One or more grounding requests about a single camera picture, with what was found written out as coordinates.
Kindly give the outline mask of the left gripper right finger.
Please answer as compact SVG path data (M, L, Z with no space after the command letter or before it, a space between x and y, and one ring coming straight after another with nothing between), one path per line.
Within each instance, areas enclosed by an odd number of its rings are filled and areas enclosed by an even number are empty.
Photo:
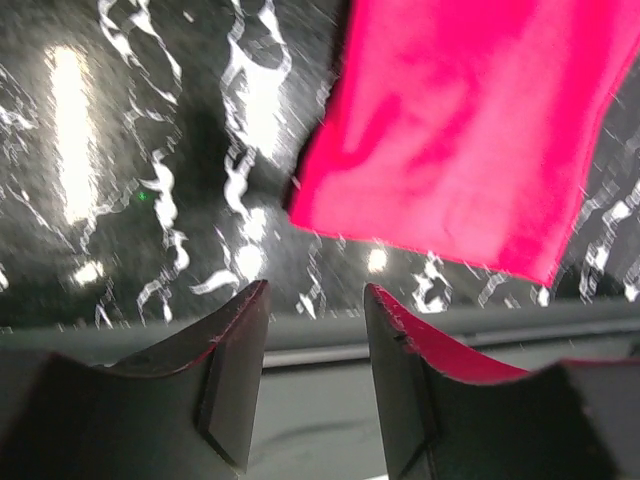
M562 360L526 371L364 291L392 479L635 479L639 363Z

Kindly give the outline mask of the bright pink t shirt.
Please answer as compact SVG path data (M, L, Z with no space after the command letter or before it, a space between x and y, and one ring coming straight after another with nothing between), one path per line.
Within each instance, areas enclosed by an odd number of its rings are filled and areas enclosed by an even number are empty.
M355 1L293 225L550 285L635 1Z

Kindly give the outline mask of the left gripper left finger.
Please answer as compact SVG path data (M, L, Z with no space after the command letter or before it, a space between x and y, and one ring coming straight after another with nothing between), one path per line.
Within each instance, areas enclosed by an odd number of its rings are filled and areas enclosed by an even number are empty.
M110 366L1 354L5 479L235 479L247 470L269 321L255 281Z

